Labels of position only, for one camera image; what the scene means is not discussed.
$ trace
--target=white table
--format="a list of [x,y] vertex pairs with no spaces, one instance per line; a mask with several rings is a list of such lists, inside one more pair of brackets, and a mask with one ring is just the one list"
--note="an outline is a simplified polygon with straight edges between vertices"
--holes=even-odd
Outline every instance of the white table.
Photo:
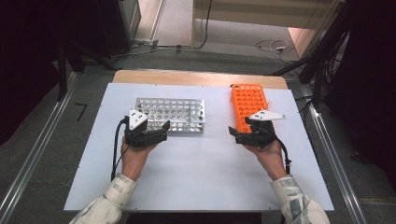
[[[274,121],[274,126],[288,148],[291,173],[324,210],[333,210],[291,92],[267,89],[265,95],[271,111],[287,116]],[[110,184],[114,133],[119,121],[134,107],[136,97],[204,99],[206,125],[204,133],[168,134],[168,140],[150,153],[125,210],[279,209],[269,185],[271,179],[255,156],[237,145],[228,133],[228,126],[234,125],[230,88],[112,83],[107,87],[64,210],[82,209]]]

